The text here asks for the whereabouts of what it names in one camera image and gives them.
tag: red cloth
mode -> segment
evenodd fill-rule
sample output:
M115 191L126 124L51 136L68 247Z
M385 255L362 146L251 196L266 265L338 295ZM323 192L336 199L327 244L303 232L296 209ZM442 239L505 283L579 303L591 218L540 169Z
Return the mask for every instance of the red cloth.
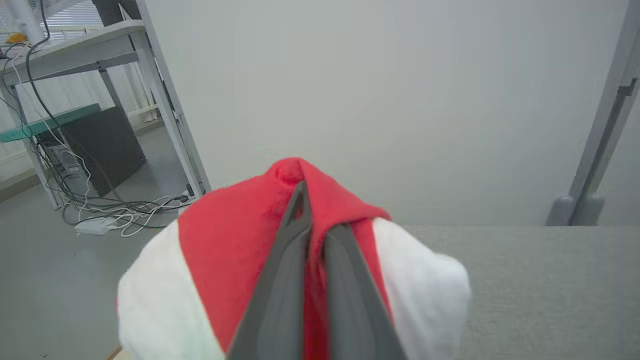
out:
M327 359L324 235L350 222L390 313L371 218L387 212L362 202L303 159L275 163L264 175L216 190L178 219L180 246L221 348L228 351L298 182L305 179L313 213L305 270L305 359Z

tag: gray fabric surface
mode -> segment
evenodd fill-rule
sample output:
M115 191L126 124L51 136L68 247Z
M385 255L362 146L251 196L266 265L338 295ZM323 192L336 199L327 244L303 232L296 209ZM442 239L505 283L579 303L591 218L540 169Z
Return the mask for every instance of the gray fabric surface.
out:
M416 227L474 292L460 359L640 359L640 227Z

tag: white desk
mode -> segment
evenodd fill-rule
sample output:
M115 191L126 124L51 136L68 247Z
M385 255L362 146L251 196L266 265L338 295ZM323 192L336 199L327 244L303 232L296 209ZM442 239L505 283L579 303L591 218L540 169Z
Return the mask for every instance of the white desk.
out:
M151 88L156 98L160 114L191 188L195 192L196 197L202 196L200 186L198 185L198 178L189 160L184 141L180 136L180 129L173 117L173 111L170 108L169 100L164 92L160 73L158 72L153 53L148 44L145 26L142 20L119 22L88 33L83 37L43 48L31 55L29 68L34 80L98 70L104 84L107 86L107 90L109 90L109 94L113 98L113 102L117 106L120 106L120 100L118 99L106 69L132 62L138 62L143 79L147 82L147 85ZM23 81L27 80L25 59L21 58L16 60L15 65L20 72L20 78L22 78ZM15 85L19 82L16 73L11 67L7 68L4 80L8 86ZM9 105L19 109L20 104L7 89L0 86L0 92ZM13 88L13 94L17 97L15 88ZM16 126L19 126L20 117L18 114L14 111L10 111L10 113ZM31 147L28 139L24 139L23 143L27 149ZM44 185L46 183L44 166L33 152L27 151L27 153L31 156L31 161L40 178L40 182ZM46 186L44 188L53 208L59 208L60 204L58 204L55 196L53 196L51 189Z

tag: white power adapter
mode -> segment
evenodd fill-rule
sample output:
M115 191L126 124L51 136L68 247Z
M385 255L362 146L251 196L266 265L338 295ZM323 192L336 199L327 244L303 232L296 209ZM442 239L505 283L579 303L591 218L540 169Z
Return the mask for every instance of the white power adapter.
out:
M91 220L85 220L80 224L77 224L74 229L80 234L91 234L91 235L104 235L107 231L113 228L114 218L112 217L101 217L94 218Z

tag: wooden edge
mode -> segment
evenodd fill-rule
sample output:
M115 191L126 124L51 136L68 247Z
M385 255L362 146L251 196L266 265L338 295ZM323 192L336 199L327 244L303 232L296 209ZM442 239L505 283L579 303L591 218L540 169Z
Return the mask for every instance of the wooden edge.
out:
M109 356L107 356L106 360L114 360L116 358L116 356L118 356L118 354L122 351L122 347L118 347L116 348L114 351L112 351Z

